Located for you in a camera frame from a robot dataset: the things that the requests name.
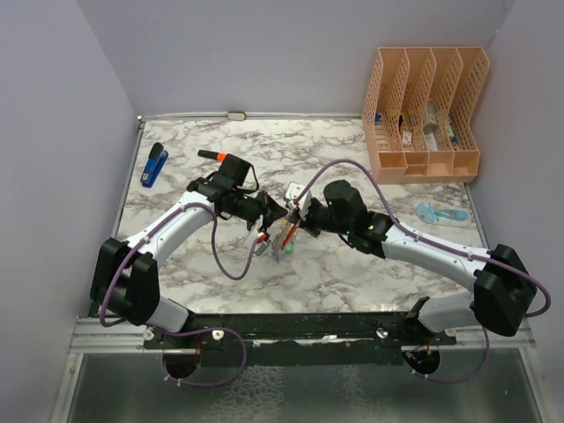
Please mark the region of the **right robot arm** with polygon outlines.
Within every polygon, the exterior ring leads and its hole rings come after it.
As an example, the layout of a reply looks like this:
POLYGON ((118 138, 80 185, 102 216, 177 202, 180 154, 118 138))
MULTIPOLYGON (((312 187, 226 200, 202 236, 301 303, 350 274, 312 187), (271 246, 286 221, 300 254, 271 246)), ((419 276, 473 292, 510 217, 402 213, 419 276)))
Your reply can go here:
POLYGON ((328 184, 323 195, 320 202, 299 184, 286 192, 293 218, 312 236, 337 234, 360 253, 417 265, 464 288, 458 294, 416 302, 404 324, 412 343, 424 345, 436 333, 474 325, 504 337, 516 334, 537 288, 512 248, 471 249, 399 226, 391 216, 370 211, 345 180, 328 184))

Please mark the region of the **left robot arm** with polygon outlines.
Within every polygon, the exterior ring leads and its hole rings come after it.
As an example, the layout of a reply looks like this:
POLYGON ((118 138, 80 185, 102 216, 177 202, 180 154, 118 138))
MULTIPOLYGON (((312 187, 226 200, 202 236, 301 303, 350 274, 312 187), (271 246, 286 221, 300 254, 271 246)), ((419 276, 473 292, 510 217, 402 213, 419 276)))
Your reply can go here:
POLYGON ((197 230, 232 217, 246 224, 249 255, 259 255, 270 243, 270 226, 286 216, 286 209, 260 187, 244 188, 247 176, 256 172, 249 162, 230 153, 197 154, 219 162, 219 169, 190 182, 180 199, 146 229, 101 245, 90 298, 100 307, 102 326, 128 322, 159 327, 171 345, 189 345, 195 335, 190 312, 161 295, 160 266, 197 230))

